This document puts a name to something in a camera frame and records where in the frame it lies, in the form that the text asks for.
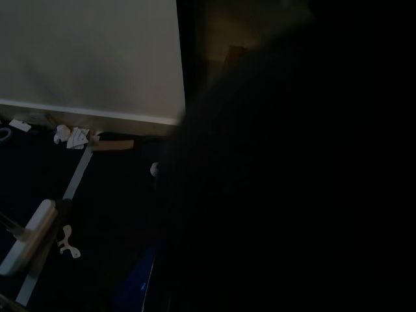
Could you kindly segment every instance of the white wall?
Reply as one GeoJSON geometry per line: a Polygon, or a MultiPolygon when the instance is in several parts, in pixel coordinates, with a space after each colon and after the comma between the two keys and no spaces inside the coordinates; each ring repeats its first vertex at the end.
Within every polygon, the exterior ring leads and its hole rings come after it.
{"type": "Polygon", "coordinates": [[[176,1],[1,3],[2,100],[176,119],[185,107],[176,1]]]}

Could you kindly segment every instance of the blue object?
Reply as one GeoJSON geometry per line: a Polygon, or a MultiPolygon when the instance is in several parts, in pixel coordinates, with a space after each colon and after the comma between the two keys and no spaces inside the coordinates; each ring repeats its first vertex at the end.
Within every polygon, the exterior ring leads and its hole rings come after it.
{"type": "Polygon", "coordinates": [[[156,248],[146,251],[112,301],[114,312],[141,312],[149,285],[156,248]]]}

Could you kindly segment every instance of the baseboard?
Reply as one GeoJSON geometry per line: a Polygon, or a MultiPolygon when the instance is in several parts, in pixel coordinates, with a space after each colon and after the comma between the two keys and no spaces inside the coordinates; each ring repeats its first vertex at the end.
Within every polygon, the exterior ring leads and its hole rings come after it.
{"type": "Polygon", "coordinates": [[[29,112],[47,112],[57,124],[132,135],[168,135],[178,122],[172,118],[0,99],[0,115],[7,120],[29,112]]]}

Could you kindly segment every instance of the white clip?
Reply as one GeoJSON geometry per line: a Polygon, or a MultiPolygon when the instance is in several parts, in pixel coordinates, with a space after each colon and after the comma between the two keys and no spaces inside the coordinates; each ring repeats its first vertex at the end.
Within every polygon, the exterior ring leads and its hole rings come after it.
{"type": "Polygon", "coordinates": [[[72,227],[71,226],[64,226],[62,229],[64,230],[65,238],[62,239],[60,242],[58,242],[58,247],[61,247],[62,245],[64,245],[59,250],[60,254],[62,255],[64,253],[64,250],[69,249],[71,254],[72,254],[72,257],[74,259],[79,258],[81,256],[80,251],[77,248],[70,246],[70,244],[68,243],[68,239],[72,234],[72,227]]]}

